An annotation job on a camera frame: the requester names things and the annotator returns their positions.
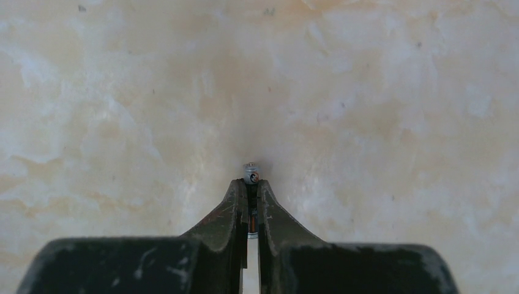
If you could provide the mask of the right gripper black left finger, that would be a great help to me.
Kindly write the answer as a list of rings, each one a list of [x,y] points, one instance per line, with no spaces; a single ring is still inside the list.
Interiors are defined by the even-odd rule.
[[[246,186],[179,236],[60,238],[31,262],[18,293],[241,293]]]

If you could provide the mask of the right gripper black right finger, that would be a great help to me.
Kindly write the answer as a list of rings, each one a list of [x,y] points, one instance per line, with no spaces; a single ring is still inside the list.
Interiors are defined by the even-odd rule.
[[[458,293],[448,264],[421,244],[329,243],[257,186],[261,293]]]

